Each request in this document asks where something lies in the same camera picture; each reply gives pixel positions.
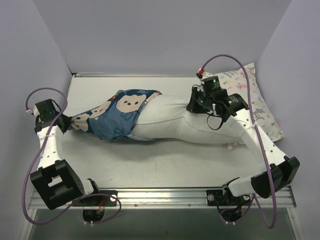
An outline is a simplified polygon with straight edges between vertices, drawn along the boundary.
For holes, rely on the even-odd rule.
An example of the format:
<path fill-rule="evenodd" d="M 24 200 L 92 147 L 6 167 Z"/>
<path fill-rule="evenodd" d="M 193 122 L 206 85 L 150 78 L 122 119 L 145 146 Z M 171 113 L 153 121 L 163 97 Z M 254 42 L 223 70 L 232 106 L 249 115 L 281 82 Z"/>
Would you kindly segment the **blue letter print pillowcase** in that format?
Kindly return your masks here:
<path fill-rule="evenodd" d="M 119 90 L 101 105 L 73 116 L 70 127 L 96 135 L 101 140 L 147 141 L 148 138 L 132 135 L 132 131 L 146 104 L 161 94 L 150 89 Z"/>

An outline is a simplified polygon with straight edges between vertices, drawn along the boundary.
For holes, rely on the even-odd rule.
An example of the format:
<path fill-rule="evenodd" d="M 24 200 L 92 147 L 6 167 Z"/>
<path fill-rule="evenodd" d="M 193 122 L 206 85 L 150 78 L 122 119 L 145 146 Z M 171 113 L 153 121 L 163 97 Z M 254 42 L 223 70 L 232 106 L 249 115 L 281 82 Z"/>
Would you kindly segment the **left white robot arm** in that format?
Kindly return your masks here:
<path fill-rule="evenodd" d="M 95 181 L 91 178 L 81 180 L 60 156 L 63 136 L 71 126 L 71 118 L 60 114 L 54 102 L 47 99 L 33 107 L 40 160 L 37 170 L 30 174 L 30 181 L 50 210 L 81 198 L 88 205 L 95 206 L 101 201 L 101 193 Z"/>

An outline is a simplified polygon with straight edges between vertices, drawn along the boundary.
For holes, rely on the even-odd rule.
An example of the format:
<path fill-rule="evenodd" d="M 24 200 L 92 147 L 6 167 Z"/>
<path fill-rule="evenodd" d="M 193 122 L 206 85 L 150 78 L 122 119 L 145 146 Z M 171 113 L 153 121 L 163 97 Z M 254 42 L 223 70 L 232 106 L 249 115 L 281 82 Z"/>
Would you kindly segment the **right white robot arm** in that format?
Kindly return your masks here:
<path fill-rule="evenodd" d="M 201 85 L 193 85 L 186 109 L 194 114 L 207 114 L 220 118 L 218 130 L 229 126 L 252 153 L 260 168 L 260 174 L 239 177 L 227 183 L 222 200 L 232 205 L 240 196 L 257 194 L 268 198 L 289 185 L 299 167 L 296 157 L 288 157 L 281 151 L 254 120 L 246 101 L 237 93 L 228 94 L 221 88 L 217 76 L 207 77 Z"/>

